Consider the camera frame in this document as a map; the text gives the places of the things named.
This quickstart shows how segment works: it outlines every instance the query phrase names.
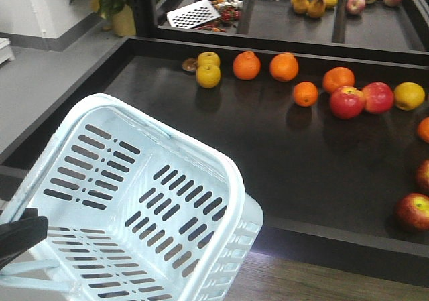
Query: yellow flower pot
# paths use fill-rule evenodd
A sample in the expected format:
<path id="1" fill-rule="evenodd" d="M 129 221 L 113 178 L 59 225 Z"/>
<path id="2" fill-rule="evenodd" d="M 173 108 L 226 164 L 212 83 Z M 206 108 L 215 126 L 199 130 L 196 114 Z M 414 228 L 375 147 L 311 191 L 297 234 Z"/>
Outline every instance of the yellow flower pot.
<path id="1" fill-rule="evenodd" d="M 133 10 L 125 5 L 123 10 L 112 16 L 112 28 L 119 36 L 135 35 Z"/>

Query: black display shelf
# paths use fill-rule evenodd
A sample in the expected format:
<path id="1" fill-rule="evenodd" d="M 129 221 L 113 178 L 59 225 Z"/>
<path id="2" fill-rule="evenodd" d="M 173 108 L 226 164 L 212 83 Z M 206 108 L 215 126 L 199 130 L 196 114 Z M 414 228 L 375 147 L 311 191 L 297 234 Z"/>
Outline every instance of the black display shelf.
<path id="1" fill-rule="evenodd" d="M 355 72 L 359 88 L 374 81 L 392 88 L 408 80 L 427 85 L 427 67 L 296 54 L 299 75 L 281 83 L 268 72 L 277 52 L 253 49 L 261 73 L 242 81 L 233 76 L 232 62 L 246 49 L 124 39 L 3 164 L 30 168 L 77 101 L 107 93 L 234 160 L 265 214 L 254 251 L 429 287 L 429 235 L 402 232 L 392 218 L 395 202 L 417 190 L 415 169 L 429 158 L 429 145 L 415 134 L 429 115 L 428 103 L 343 121 L 332 116 L 321 90 L 313 107 L 292 100 L 296 83 L 320 86 L 323 74 L 339 65 Z M 181 64 L 209 50 L 221 57 L 223 75 L 220 85 L 206 90 Z"/>
<path id="2" fill-rule="evenodd" d="M 362 16 L 346 14 L 347 0 L 339 0 L 321 19 L 296 15 L 290 0 L 243 0 L 241 20 L 226 33 L 170 27 L 166 13 L 195 1 L 161 0 L 150 37 L 429 66 L 429 16 L 421 0 L 403 0 L 399 7 L 378 0 Z M 151 6 L 147 0 L 135 4 Z"/>

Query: metal grater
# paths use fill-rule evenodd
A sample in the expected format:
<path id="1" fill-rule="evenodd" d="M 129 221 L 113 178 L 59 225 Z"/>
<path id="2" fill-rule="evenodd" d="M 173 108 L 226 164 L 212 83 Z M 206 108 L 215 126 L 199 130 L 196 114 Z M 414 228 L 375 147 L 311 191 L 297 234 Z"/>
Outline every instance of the metal grater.
<path id="1" fill-rule="evenodd" d="M 177 28 L 194 28 L 220 17 L 209 0 L 197 1 L 167 13 L 168 23 Z"/>

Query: shopping basket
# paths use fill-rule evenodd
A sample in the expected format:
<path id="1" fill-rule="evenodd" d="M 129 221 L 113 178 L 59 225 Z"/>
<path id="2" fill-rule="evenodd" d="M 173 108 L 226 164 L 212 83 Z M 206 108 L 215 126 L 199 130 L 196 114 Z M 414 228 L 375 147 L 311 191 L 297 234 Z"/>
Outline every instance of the shopping basket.
<path id="1" fill-rule="evenodd" d="M 0 285 L 70 301 L 223 300 L 263 222 L 232 160 L 104 94 L 67 114 L 0 224 L 29 207 L 47 237 Z"/>

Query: wooden floor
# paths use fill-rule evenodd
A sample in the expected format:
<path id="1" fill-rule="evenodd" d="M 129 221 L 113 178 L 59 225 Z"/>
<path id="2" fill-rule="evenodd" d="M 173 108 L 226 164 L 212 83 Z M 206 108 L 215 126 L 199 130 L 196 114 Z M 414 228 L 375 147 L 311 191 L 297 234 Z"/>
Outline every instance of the wooden floor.
<path id="1" fill-rule="evenodd" d="M 225 301 L 428 300 L 429 288 L 252 252 L 247 256 L 225 298 Z"/>

